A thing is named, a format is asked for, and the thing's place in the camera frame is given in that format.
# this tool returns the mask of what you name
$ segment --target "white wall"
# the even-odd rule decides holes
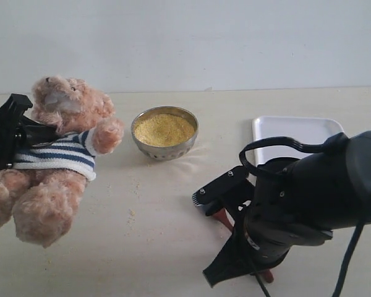
[[[371,0],[0,0],[0,93],[371,85]]]

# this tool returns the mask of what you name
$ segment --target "stuffed animal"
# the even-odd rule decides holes
[[[31,118],[55,126],[59,140],[21,150],[12,169],[0,171],[0,227],[14,218],[21,241],[48,248],[67,234],[95,157],[121,143],[124,124],[107,94],[82,79],[44,77],[32,88]]]

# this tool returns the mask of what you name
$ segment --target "yellow powder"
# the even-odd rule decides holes
[[[135,128],[136,138],[154,147],[170,147],[189,140],[194,127],[180,116],[157,114]]]

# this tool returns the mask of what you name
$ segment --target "teddy bear face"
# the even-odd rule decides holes
[[[43,77],[34,84],[32,93],[32,118],[57,127],[58,134],[87,131],[115,114],[110,97],[82,79]]]

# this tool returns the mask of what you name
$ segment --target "table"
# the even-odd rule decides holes
[[[21,243],[13,222],[0,229],[0,296],[261,297],[254,277],[208,286],[202,270],[229,233],[194,208],[191,194],[239,164],[257,116],[332,118],[349,136],[371,129],[371,87],[110,95],[127,123],[122,144],[97,159],[97,179],[60,242],[44,250]],[[0,95],[0,106],[7,97]],[[166,163],[142,155],[129,132],[140,112],[159,105],[186,108],[200,124],[193,150]],[[324,246],[292,248],[273,270],[272,296],[331,296],[351,233],[336,231]],[[371,226],[343,296],[371,296]]]

